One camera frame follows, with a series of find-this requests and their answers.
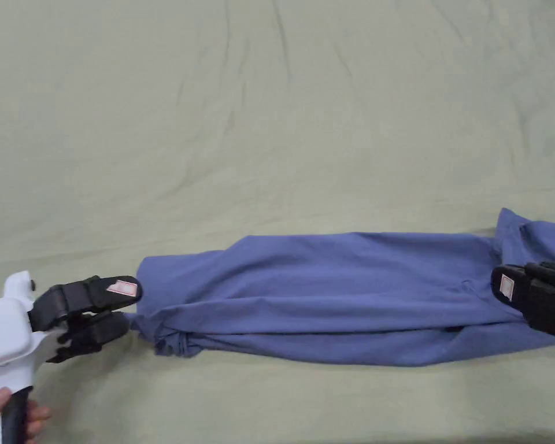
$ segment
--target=blue fabric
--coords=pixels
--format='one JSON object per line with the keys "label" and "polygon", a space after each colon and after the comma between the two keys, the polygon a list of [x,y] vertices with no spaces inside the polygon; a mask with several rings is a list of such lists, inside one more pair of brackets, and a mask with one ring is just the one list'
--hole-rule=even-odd
{"label": "blue fabric", "polygon": [[497,301],[501,263],[555,261],[555,224],[507,209],[495,238],[252,236],[147,257],[132,327],[160,354],[203,349],[332,364],[419,366],[555,345]]}

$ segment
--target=label sticker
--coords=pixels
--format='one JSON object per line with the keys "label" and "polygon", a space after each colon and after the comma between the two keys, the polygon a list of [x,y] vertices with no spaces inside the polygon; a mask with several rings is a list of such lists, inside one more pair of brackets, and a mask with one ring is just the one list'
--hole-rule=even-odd
{"label": "label sticker", "polygon": [[512,293],[514,292],[514,280],[510,279],[506,275],[501,275],[499,291],[511,301]]}
{"label": "label sticker", "polygon": [[118,280],[112,286],[109,286],[107,291],[136,297],[138,295],[138,285],[136,283],[126,282],[125,280]]}

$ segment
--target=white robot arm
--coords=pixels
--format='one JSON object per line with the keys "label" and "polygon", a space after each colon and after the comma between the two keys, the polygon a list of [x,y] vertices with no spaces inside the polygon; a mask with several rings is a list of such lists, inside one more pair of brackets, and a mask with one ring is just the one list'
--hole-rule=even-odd
{"label": "white robot arm", "polygon": [[39,366],[98,352],[125,335],[127,319],[112,311],[142,296],[139,282],[131,276],[94,276],[54,286],[36,301],[34,290],[35,283],[24,271],[6,280],[0,298],[0,388],[13,393],[0,415],[0,444],[26,442],[27,400]]}

